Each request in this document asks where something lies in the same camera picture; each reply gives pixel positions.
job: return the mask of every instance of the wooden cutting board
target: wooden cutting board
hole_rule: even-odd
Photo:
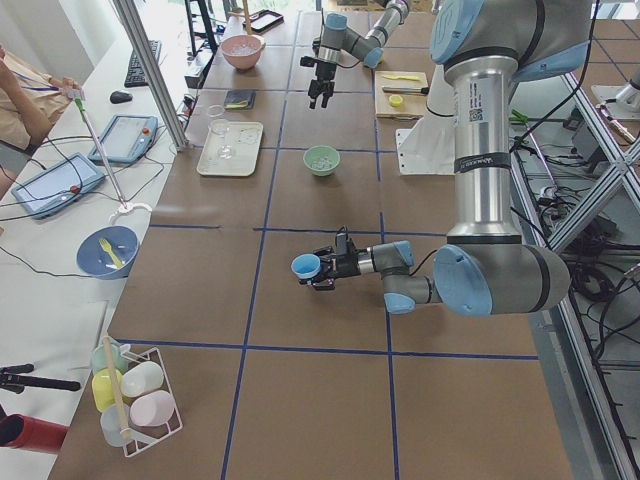
[[[420,80],[389,79],[383,75],[412,75]],[[399,71],[377,71],[375,72],[375,100],[376,117],[378,118],[421,118],[427,108],[426,95],[401,94],[404,102],[399,107],[392,107],[389,104],[391,93],[382,91],[382,87],[428,87],[427,75],[424,72],[399,72]]]

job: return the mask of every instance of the wooden stick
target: wooden stick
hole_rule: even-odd
[[[253,35],[253,29],[251,28],[251,14],[249,13],[249,1],[242,0],[242,8],[244,9],[244,24],[247,29],[247,35]]]
[[[109,369],[109,379],[111,380],[111,391],[116,401],[116,409],[118,410],[118,421],[120,422],[120,435],[124,440],[131,439],[131,430],[127,421],[127,412],[124,409],[122,401],[122,392],[118,384],[118,375],[116,373],[116,365],[113,361],[113,352],[111,351],[111,341],[107,335],[102,338],[102,346],[104,348],[104,356],[107,360],[107,368]]]

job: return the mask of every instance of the lanyard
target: lanyard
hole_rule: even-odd
[[[39,83],[40,85],[46,85],[44,82],[40,82],[38,80],[34,80],[33,78],[27,77],[26,75],[23,75],[21,73],[15,72],[13,70],[11,70],[11,71],[17,77],[21,78],[22,80],[26,80],[27,82]],[[48,92],[48,91],[57,92],[58,90],[60,90],[58,87],[54,87],[53,85],[48,85],[46,87],[29,87],[29,86],[22,85],[22,88],[25,89],[25,90],[34,90],[36,92]]]

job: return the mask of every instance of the black tripod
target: black tripod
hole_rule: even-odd
[[[56,390],[70,390],[72,392],[76,392],[82,387],[79,382],[18,375],[20,373],[30,373],[33,372],[33,370],[34,366],[32,363],[0,367],[0,388],[14,393],[22,393],[24,392],[24,387],[54,388]]]

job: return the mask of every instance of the red object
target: red object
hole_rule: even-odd
[[[58,453],[69,427],[14,414],[0,420],[0,446]]]

